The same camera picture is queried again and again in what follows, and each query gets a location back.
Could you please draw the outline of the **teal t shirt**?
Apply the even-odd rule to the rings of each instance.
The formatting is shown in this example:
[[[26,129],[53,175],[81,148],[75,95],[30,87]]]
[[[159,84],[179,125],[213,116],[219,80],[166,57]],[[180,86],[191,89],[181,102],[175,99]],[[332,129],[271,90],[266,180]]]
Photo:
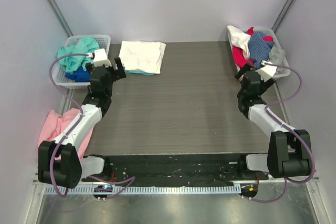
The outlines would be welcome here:
[[[75,45],[63,46],[58,50],[57,58],[61,58],[65,55],[79,55],[60,59],[60,67],[65,73],[73,73],[80,67],[86,71],[86,64],[92,63],[92,59],[87,58],[86,55],[94,53],[94,51],[98,49],[100,49],[99,44],[92,36],[79,39]]]

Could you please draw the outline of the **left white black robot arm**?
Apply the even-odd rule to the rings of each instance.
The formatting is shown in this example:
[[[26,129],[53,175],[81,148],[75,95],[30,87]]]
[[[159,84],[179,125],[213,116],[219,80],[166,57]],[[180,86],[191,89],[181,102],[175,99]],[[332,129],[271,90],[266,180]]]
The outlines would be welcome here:
[[[88,94],[79,104],[79,112],[52,141],[43,141],[38,148],[38,180],[51,184],[54,189],[75,188],[91,175],[105,182],[112,174],[101,156],[81,158],[79,149],[89,132],[102,120],[112,103],[113,83],[126,77],[122,61],[115,59],[113,67],[106,56],[94,53]]]

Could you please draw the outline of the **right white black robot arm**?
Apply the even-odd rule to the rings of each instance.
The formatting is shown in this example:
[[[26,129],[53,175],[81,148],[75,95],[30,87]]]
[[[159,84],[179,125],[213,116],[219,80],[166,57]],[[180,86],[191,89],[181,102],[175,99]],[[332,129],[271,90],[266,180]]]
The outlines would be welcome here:
[[[248,63],[235,78],[241,85],[237,94],[239,111],[269,137],[267,153],[248,154],[243,158],[237,166],[239,177],[250,179],[258,171],[294,183],[308,182],[316,170],[309,133],[285,123],[261,97],[275,80],[263,77],[260,69],[255,70]]]

